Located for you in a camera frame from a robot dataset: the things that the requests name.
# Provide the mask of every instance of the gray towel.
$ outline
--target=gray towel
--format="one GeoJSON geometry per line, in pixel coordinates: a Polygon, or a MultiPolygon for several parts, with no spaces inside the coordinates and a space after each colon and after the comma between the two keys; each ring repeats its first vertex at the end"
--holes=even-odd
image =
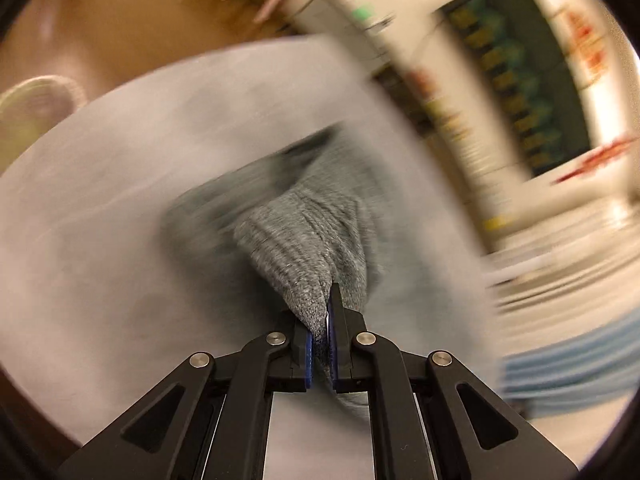
{"type": "Polygon", "coordinates": [[[164,230],[205,274],[237,270],[238,258],[256,269],[311,330],[322,362],[338,282],[345,306],[363,312],[370,329],[403,324],[401,348],[446,348],[473,369],[490,352],[436,278],[438,263],[417,254],[399,197],[375,157],[334,126],[187,192],[164,230]]]}

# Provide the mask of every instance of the metal screw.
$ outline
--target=metal screw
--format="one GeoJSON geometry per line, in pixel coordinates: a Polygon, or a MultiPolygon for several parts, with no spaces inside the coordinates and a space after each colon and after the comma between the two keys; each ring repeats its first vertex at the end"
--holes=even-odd
{"type": "Polygon", "coordinates": [[[356,341],[361,345],[373,345],[376,342],[376,336],[371,332],[360,332],[356,336],[356,341]]]}
{"type": "Polygon", "coordinates": [[[189,358],[189,364],[194,368],[202,368],[209,364],[209,356],[203,352],[198,352],[189,358]]]}
{"type": "Polygon", "coordinates": [[[287,337],[282,332],[271,332],[267,336],[267,343],[273,346],[283,344],[287,340],[287,337]]]}
{"type": "Polygon", "coordinates": [[[450,354],[440,351],[431,356],[431,360],[438,366],[449,366],[453,362],[450,354]]]}

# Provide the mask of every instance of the table surface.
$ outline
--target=table surface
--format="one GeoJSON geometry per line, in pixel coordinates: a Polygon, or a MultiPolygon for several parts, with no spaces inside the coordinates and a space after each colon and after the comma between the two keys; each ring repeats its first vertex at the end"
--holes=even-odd
{"type": "MultiPolygon", "coordinates": [[[[17,386],[86,442],[192,352],[235,352],[269,330],[254,292],[199,288],[180,272],[159,218],[186,190],[337,121],[387,163],[419,220],[417,245],[458,303],[475,306],[479,337],[495,348],[479,248],[434,165],[366,75],[326,38],[307,37],[132,81],[2,175],[0,361],[17,386]]],[[[369,327],[424,351],[398,319],[369,327]]],[[[368,422],[326,388],[275,396],[265,478],[369,479],[371,460],[368,422]]]]}

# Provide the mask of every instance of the chair leg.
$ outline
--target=chair leg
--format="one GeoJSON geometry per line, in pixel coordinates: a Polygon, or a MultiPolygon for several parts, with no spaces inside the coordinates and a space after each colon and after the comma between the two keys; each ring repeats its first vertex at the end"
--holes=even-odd
{"type": "Polygon", "coordinates": [[[254,23],[266,22],[279,2],[280,0],[267,0],[255,15],[254,23]]]}

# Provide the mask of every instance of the brown floor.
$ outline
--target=brown floor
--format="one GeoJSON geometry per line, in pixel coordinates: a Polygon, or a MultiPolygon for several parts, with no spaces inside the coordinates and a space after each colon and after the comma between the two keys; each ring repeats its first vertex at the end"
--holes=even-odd
{"type": "MultiPolygon", "coordinates": [[[[57,74],[75,79],[92,100],[179,59],[277,36],[283,24],[277,17],[260,27],[252,23],[259,4],[260,0],[31,0],[0,43],[0,93],[27,78],[57,74]]],[[[77,448],[12,388],[1,368],[0,402],[10,407],[53,465],[77,448]]],[[[8,470],[1,457],[0,470],[8,470]]]]}

